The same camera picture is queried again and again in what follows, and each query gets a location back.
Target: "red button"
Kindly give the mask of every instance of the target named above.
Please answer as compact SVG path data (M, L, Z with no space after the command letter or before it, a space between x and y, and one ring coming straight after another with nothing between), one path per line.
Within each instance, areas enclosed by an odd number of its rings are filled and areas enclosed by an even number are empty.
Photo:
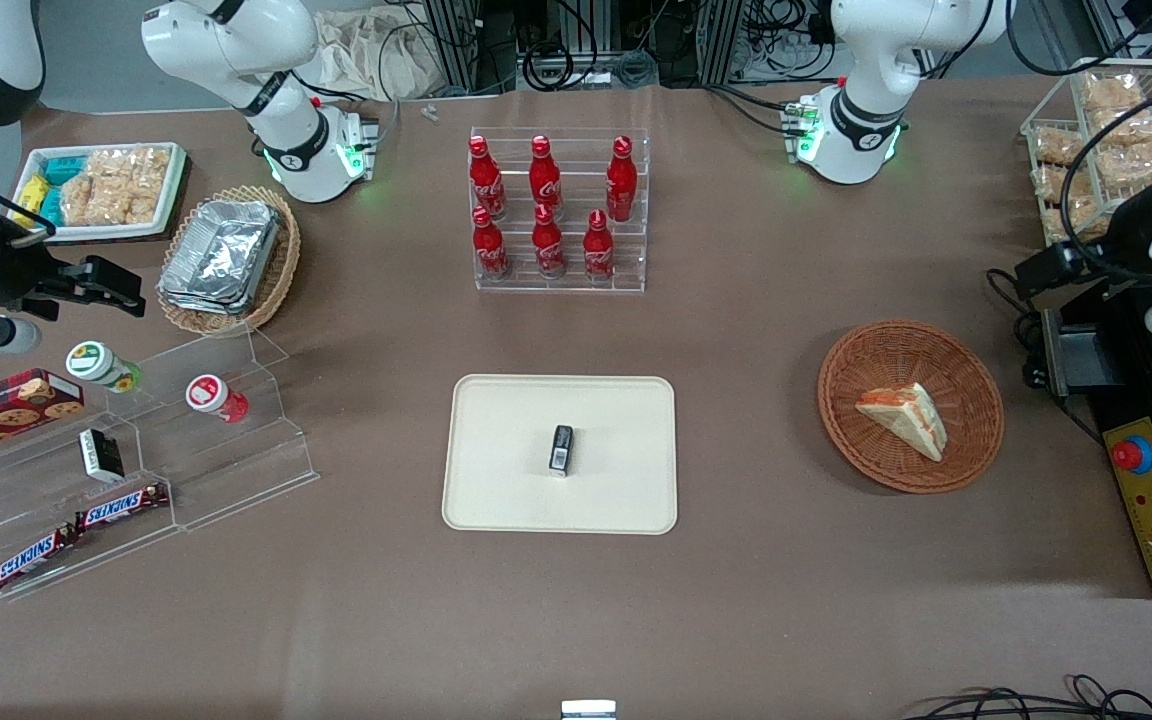
M1115 444L1111 450L1111 457L1114 458L1114 464L1119 468L1132 471L1144 462L1144 452L1140 452L1137 444L1124 439L1124 441Z

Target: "blue snack package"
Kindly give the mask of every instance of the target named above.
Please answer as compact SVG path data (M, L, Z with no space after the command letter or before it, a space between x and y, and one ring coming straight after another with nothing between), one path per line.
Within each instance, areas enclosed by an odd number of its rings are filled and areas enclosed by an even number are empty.
M51 184L65 184L78 173L83 172L88 159L83 156L69 156L69 158L52 158L41 165L41 176Z
M58 228L65 227L65 212L60 209L60 188L54 187L47 191L47 196L41 199L41 209L38 214L51 220Z

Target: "brown table surface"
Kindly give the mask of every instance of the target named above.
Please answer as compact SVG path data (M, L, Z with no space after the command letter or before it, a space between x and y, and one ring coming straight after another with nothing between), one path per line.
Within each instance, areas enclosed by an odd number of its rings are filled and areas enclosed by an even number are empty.
M408 105L376 182L294 204L305 256L266 329L291 355L285 403L321 479L0 602L0 717L507 719L579 697L616 698L627 719L900 717L972 685L1064 697L1074 670L1152 696L1152 601L1105 450L1021 386L1011 311L982 276L1041 242L1015 136L1049 83L924 83L900 154L859 187L791 167L772 132L700 91L441 101L438 124ZM646 295L479 295L475 124L647 127ZM26 126L26 147L182 143L189 204L270 184L232 111ZM162 250L99 251L152 296ZM824 354L882 318L940 325L995 376L1005 446L972 486L889 492L824 434ZM63 306L44 332L33 355L0 357L0 378L59 367L84 338L132 358L191 338L152 300L136 323ZM667 378L677 526L447 528L467 373Z

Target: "wicker basket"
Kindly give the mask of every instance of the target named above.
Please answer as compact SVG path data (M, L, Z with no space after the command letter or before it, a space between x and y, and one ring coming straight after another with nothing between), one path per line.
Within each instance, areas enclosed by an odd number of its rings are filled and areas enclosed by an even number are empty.
M922 382L941 414L942 460L919 454L856 410L861 393ZM862 473L904 492L964 487L1002 446L1002 397L972 351L932 325L886 320L861 325L829 350L817 387L820 418L842 455Z
M175 327L200 334L225 332L242 323L245 323L248 328L259 328L273 318L279 305L287 300L287 291L291 289L291 275L296 274L296 264L301 259L301 228L297 227L296 218L293 217L291 209L288 209L287 200L264 187L234 187L212 195L210 199L260 200L279 211L278 237L274 240L276 244L270 255L270 263L265 265L265 276L262 278L260 287L256 288L256 302L247 314L204 313L200 310L185 310L172 305L164 298L162 293L159 293L159 305ZM177 232L172 237L172 245L168 245L168 253L162 260L165 270L177 251L180 237L184 236L185 228L198 214L198 209L202 209L202 202L180 222Z

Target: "cookie box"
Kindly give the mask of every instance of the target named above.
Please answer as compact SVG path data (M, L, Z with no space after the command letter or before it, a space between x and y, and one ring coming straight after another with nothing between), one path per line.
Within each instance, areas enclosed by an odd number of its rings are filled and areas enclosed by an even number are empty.
M36 367L0 381L0 441L82 411L82 388L47 370Z

